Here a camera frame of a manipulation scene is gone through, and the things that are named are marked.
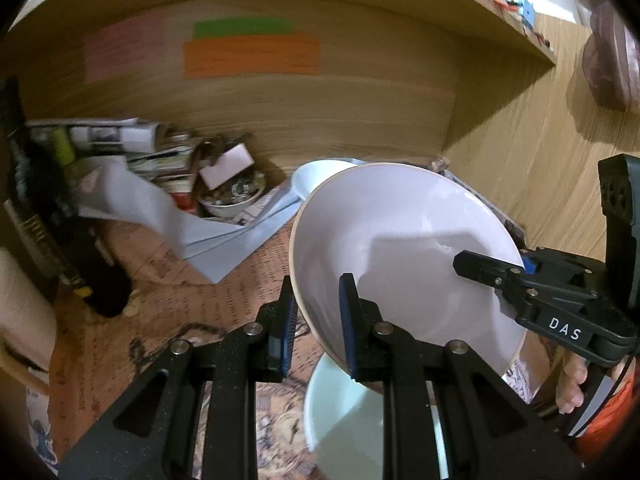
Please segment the person's right hand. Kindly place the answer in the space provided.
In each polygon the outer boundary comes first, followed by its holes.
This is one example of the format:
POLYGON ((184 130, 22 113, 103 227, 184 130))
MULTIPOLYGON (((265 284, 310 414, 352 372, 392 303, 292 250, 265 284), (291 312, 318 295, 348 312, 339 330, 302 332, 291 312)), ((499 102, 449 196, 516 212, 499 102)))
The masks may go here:
MULTIPOLYGON (((627 358, 618 363, 608 372, 614 382, 620 383, 614 390, 613 396, 617 396, 628 382, 628 377, 634 374, 634 359, 627 358)), ((565 350, 558 383, 555 388, 555 404, 561 414, 570 414, 575 408, 580 408, 585 401, 585 393, 582 384, 588 377, 588 365, 586 360, 578 354, 565 350)))

